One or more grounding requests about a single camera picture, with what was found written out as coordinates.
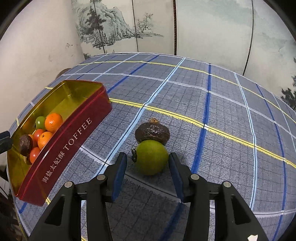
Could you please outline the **dark passion fruit front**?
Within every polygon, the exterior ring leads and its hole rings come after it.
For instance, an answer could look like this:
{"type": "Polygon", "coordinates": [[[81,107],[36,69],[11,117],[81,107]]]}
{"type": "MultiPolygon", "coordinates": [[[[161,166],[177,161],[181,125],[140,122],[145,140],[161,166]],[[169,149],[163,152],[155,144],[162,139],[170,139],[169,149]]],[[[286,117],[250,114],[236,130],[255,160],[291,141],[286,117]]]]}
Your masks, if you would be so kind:
{"type": "Polygon", "coordinates": [[[20,154],[23,156],[28,156],[32,148],[32,139],[28,135],[22,135],[20,137],[20,154]]]}

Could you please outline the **dark passion fruit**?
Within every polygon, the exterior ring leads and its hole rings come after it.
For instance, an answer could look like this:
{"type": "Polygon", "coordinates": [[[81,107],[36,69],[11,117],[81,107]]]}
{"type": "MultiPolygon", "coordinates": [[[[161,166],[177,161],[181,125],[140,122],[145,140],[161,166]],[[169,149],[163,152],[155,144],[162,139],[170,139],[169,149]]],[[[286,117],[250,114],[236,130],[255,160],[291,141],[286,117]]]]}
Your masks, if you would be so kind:
{"type": "Polygon", "coordinates": [[[23,156],[28,156],[32,148],[32,139],[28,135],[22,135],[20,137],[20,154],[23,156]]]}
{"type": "Polygon", "coordinates": [[[162,125],[156,118],[150,118],[148,122],[142,123],[135,130],[135,139],[138,143],[154,140],[165,146],[170,136],[168,127],[162,125]]]}

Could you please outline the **red orange tomato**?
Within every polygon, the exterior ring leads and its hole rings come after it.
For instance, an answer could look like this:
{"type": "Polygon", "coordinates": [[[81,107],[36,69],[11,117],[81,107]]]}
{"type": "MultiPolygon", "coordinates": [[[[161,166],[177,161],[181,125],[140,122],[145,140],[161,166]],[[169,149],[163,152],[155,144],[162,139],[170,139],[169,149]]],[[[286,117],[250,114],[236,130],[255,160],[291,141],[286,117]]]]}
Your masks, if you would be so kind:
{"type": "Polygon", "coordinates": [[[29,154],[29,160],[30,160],[31,164],[34,163],[34,161],[36,160],[36,158],[40,152],[41,152],[41,150],[39,149],[39,147],[32,148],[32,150],[30,151],[30,154],[29,154]]]}

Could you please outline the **small red tomato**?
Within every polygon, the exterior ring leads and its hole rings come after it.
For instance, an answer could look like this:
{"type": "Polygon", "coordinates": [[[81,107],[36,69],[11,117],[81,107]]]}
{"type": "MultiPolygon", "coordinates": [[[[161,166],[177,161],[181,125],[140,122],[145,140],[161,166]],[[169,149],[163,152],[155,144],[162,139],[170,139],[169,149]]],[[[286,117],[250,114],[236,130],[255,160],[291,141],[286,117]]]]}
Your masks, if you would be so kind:
{"type": "Polygon", "coordinates": [[[33,137],[34,137],[34,140],[37,142],[39,137],[45,132],[45,130],[43,129],[37,129],[35,130],[35,132],[33,133],[33,137]]]}

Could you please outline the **small orange mandarin back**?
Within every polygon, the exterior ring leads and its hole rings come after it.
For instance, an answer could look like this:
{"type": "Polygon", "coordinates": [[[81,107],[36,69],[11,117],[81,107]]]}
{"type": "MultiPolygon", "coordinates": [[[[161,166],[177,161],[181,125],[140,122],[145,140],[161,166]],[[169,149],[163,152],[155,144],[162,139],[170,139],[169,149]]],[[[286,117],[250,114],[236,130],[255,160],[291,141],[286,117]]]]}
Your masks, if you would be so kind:
{"type": "Polygon", "coordinates": [[[37,141],[40,150],[44,148],[44,146],[49,142],[52,136],[53,134],[51,132],[43,132],[42,134],[40,134],[37,141]]]}

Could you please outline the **green tomato front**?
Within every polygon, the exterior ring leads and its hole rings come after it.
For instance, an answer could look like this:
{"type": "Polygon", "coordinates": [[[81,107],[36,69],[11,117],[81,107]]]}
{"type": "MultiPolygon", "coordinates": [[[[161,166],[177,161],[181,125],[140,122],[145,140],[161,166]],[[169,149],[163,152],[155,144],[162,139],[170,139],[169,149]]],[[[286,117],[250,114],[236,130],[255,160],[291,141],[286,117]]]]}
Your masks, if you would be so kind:
{"type": "Polygon", "coordinates": [[[44,116],[38,116],[35,120],[35,129],[43,129],[45,130],[45,120],[46,118],[44,116]]]}

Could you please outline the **green tomato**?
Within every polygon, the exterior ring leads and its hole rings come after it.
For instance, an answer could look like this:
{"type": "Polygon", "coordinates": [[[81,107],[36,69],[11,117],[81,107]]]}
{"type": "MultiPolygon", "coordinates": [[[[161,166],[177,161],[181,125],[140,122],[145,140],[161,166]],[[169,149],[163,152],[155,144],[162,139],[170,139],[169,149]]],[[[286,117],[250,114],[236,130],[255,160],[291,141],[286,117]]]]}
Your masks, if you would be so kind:
{"type": "Polygon", "coordinates": [[[169,159],[167,149],[155,140],[145,140],[132,149],[132,161],[141,174],[153,176],[165,168],[169,159]]]}
{"type": "Polygon", "coordinates": [[[43,129],[45,130],[45,120],[46,118],[44,116],[38,116],[35,120],[35,129],[43,129]]]}

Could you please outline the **red gold toffee tin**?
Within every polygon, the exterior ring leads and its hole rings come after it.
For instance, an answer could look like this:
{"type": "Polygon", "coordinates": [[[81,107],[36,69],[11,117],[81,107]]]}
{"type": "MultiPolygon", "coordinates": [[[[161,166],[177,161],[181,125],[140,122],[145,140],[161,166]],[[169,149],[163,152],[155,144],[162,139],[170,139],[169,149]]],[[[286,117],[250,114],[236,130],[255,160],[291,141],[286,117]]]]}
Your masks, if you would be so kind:
{"type": "Polygon", "coordinates": [[[106,88],[100,82],[64,80],[42,97],[9,141],[8,173],[15,197],[42,206],[69,161],[111,109],[106,88]],[[35,132],[37,117],[51,113],[60,114],[63,123],[34,163],[28,165],[20,153],[20,138],[35,132]]]}

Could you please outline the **large orange mandarin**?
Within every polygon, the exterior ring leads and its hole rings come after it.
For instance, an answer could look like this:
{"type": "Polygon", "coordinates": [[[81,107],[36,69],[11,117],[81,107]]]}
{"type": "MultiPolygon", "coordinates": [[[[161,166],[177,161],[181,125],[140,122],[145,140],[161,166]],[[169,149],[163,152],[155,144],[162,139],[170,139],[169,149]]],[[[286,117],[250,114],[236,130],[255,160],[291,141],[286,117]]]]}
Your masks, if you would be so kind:
{"type": "Polygon", "coordinates": [[[48,132],[55,133],[63,124],[63,118],[58,113],[51,113],[45,119],[45,128],[48,132]]]}

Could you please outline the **green tomato back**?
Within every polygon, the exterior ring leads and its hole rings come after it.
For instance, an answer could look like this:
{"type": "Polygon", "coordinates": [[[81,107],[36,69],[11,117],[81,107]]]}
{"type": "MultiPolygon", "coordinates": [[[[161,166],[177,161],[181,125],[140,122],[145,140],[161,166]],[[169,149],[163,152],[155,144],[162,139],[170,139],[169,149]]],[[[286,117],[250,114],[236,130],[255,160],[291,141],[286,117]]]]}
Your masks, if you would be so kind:
{"type": "Polygon", "coordinates": [[[141,174],[153,176],[165,168],[169,159],[167,149],[155,140],[145,140],[132,149],[132,161],[141,174]]]}

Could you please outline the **grey millstone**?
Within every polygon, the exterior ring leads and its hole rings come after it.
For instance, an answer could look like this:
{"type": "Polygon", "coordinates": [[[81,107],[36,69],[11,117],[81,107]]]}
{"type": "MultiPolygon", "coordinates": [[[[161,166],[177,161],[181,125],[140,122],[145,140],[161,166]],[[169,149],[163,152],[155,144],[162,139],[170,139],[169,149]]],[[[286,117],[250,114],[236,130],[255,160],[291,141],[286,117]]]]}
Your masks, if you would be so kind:
{"type": "Polygon", "coordinates": [[[63,69],[62,71],[60,71],[57,76],[55,77],[55,79],[57,79],[58,77],[60,77],[62,74],[66,73],[67,71],[69,71],[71,68],[66,68],[66,69],[63,69]]]}

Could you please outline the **plaid blue tablecloth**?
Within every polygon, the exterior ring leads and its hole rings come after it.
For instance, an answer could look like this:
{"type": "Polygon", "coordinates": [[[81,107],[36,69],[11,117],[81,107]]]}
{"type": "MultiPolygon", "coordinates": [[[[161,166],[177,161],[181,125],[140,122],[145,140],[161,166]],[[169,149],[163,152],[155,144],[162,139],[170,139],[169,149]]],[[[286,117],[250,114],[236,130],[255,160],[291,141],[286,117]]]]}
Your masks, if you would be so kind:
{"type": "Polygon", "coordinates": [[[269,240],[295,217],[295,111],[255,82],[197,60],[152,53],[91,57],[34,92],[11,125],[14,132],[37,102],[63,80],[101,82],[112,111],[83,143],[54,185],[89,181],[128,156],[136,128],[156,118],[181,163],[209,182],[230,181],[269,240]]]}

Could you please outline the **dark passion fruit back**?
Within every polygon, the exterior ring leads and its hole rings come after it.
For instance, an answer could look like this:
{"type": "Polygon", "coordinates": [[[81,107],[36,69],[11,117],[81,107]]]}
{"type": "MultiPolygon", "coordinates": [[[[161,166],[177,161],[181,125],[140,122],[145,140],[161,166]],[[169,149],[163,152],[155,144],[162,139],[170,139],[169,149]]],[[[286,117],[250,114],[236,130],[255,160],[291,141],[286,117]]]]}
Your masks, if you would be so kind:
{"type": "Polygon", "coordinates": [[[156,118],[150,118],[148,122],[142,123],[135,130],[135,139],[138,143],[154,140],[165,146],[170,136],[168,127],[162,125],[156,118]]]}

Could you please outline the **painted folding screen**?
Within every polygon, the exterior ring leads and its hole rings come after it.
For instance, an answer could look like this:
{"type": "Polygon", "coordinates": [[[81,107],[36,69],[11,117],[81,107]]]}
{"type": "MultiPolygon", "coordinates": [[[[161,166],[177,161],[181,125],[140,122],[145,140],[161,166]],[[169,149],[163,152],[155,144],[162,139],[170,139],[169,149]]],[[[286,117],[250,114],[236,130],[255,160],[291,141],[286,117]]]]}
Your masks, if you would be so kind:
{"type": "Polygon", "coordinates": [[[233,70],[295,107],[295,25],[271,1],[72,1],[85,58],[156,52],[233,70]]]}

